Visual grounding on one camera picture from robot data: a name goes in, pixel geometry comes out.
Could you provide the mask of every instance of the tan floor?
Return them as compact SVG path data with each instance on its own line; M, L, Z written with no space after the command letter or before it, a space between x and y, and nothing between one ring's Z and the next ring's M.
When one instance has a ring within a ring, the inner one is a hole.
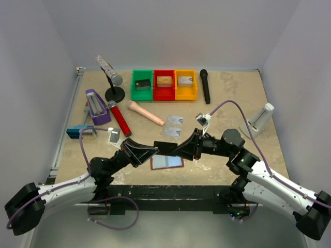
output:
M181 128L180 138L166 137L163 134L164 127L158 126L136 112L128 109L130 100L131 71L119 71L123 77L121 87L126 92L125 99L118 104L128 126L132 131L131 138L141 144L153 145L154 141L181 143L193 132L194 128L201 128L195 121L195 116L201 113L210 113L224 100L235 100L249 117L267 103L261 78L258 72L209 72L209 88L211 104L206 105L203 97L201 80L198 76L199 93L196 102L140 102L139 105L162 120L166 121L168 115L183 116L182 126L170 125ZM79 125L83 118L83 109L86 102L85 90L93 88L104 98L104 93L109 88L108 81L102 71L86 71L76 105L72 114L71 125ZM213 115L209 134L220 138L223 131L228 128L237 128L243 122L238 109L231 103L226 104ZM87 125L93 125L89 117ZM118 127L112 116L112 121L104 126ZM242 134L246 140L245 147L261 157L255 149L252 141ZM89 160L92 157L107 157L114 155L116 148L107 143L107 132L99 131L97 138L84 140L84 147ZM283 155L278 142L273 122L271 121L265 131L257 137L257 143L265 153L270 166L280 174L288 177ZM185 161L185 167L174 169L151 170L149 161L133 168L131 165L114 175L113 184L195 184L195 185L225 185L231 184L236 178L227 166L227 158L203 154L199 161ZM72 179L86 172L82 152L77 139L67 138L62 155L56 182Z

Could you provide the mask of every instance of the yellow bin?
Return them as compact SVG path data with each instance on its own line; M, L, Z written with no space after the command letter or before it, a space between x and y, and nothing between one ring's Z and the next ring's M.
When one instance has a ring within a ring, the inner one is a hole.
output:
M192 87L178 87L178 76L191 76L193 78ZM197 75L195 70L175 70L175 90L176 101L195 101L198 95Z

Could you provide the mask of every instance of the white wall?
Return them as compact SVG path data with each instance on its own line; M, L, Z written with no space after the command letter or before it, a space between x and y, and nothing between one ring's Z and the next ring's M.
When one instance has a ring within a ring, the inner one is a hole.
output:
M76 66L261 68L299 0L43 0Z
M302 0L262 70L292 180L331 192L331 2ZM330 247L331 226L321 247Z
M75 67L41 0L0 2L0 246L5 203L25 184L44 182L59 139Z

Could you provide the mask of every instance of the white device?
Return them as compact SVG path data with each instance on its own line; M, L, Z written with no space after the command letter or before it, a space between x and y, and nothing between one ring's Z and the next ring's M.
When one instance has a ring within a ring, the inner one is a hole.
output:
M274 106L267 103L255 115L251 116L247 120L248 126L254 138L258 136L263 131L263 128L268 124L273 115L274 109ZM240 129L247 137L251 138L245 123L240 125Z
M119 138L119 134L121 130L119 128L108 128L109 133L109 144L115 146L117 149L121 148L121 144L123 142L122 139Z

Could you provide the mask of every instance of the green box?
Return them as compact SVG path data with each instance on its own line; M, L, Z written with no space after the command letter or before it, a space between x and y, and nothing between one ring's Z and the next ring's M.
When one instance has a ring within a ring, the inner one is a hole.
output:
M131 82L131 99L133 101L153 101L153 70L133 70ZM151 88L136 90L136 80L149 79Z

